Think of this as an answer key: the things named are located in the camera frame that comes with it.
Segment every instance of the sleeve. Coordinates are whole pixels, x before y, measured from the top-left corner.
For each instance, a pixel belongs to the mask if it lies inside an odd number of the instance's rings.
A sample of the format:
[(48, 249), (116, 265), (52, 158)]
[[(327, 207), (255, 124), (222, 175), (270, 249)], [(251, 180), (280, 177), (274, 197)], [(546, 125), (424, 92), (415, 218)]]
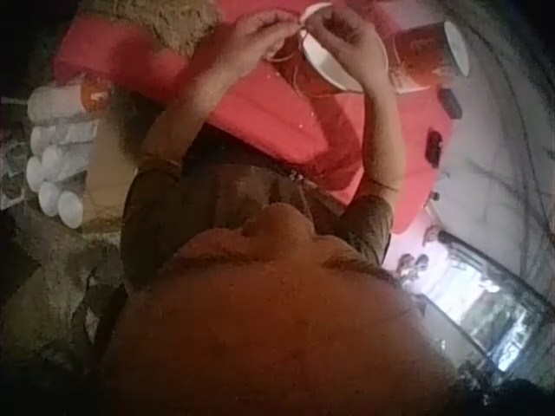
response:
[(180, 166), (177, 164), (154, 158), (143, 159), (129, 187), (123, 212), (124, 224), (138, 212), (154, 207), (179, 179)]
[(377, 196), (354, 200), (340, 218), (336, 235), (368, 261), (381, 265), (389, 246), (393, 224), (391, 206)]
[(129, 192), (123, 212), (121, 260), (128, 288), (142, 286), (159, 266), (161, 201), (180, 180), (180, 167), (145, 159)]

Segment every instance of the cardboard box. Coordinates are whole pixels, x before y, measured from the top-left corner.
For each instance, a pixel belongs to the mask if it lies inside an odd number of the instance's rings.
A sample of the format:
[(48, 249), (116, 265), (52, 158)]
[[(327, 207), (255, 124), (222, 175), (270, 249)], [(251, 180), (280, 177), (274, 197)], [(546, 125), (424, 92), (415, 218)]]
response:
[(100, 120), (83, 195), (82, 232), (118, 231), (136, 163), (124, 151), (123, 123), (114, 112)]

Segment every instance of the black object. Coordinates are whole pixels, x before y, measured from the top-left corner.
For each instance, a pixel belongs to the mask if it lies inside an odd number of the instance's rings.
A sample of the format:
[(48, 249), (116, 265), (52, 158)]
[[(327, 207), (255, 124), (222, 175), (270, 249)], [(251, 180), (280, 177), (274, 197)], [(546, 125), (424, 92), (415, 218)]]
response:
[(441, 137), (441, 134), (435, 130), (430, 131), (428, 134), (428, 143), (426, 144), (426, 160), (434, 169), (440, 167), (442, 151), (443, 138)]
[(441, 105), (445, 108), (449, 117), (451, 117), (451, 120), (462, 119), (462, 107), (460, 106), (459, 100), (457, 100), (457, 97), (454, 95), (453, 90), (442, 88), (437, 95)]

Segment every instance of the string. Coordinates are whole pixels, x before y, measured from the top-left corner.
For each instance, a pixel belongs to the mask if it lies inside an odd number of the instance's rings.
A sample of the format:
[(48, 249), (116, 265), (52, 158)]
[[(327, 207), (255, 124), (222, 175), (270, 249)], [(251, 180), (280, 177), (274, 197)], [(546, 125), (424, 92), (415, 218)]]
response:
[[(279, 58), (274, 58), (274, 57), (266, 58), (266, 61), (270, 62), (270, 63), (287, 62), (290, 59), (292, 59), (297, 52), (300, 52), (302, 54), (303, 53), (304, 41), (308, 37), (309, 32), (305, 28), (301, 28), (301, 30), (304, 30), (304, 34), (299, 37), (299, 40), (297, 42), (297, 50), (293, 50), (293, 52), (291, 52), (290, 54), (288, 54), (286, 56), (279, 57)], [(297, 81), (299, 67), (300, 67), (300, 65), (296, 64), (295, 67), (293, 68), (293, 75), (292, 75), (292, 80), (291, 80), (292, 87), (295, 90), (295, 92), (297, 93), (297, 95), (299, 95), (300, 97), (304, 97), (306, 99), (330, 98), (330, 97), (334, 96), (334, 94), (332, 94), (332, 93), (319, 94), (319, 95), (307, 95), (307, 94), (303, 93), (303, 91), (301, 91), (301, 88), (298, 86), (298, 81)]]

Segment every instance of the brown shirt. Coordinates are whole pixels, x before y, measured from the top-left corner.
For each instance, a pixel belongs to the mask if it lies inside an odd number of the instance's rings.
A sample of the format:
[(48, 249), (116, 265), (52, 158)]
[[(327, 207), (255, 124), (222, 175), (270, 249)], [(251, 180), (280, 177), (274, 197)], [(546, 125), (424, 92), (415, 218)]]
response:
[(151, 283), (156, 271), (191, 238), (211, 228), (238, 228), (267, 205), (295, 206), (318, 234), (335, 235), (379, 265), (389, 240), (392, 211), (378, 197), (346, 209), (314, 185), (272, 169), (238, 164), (197, 167), (150, 160), (127, 196), (121, 255), (130, 289)]

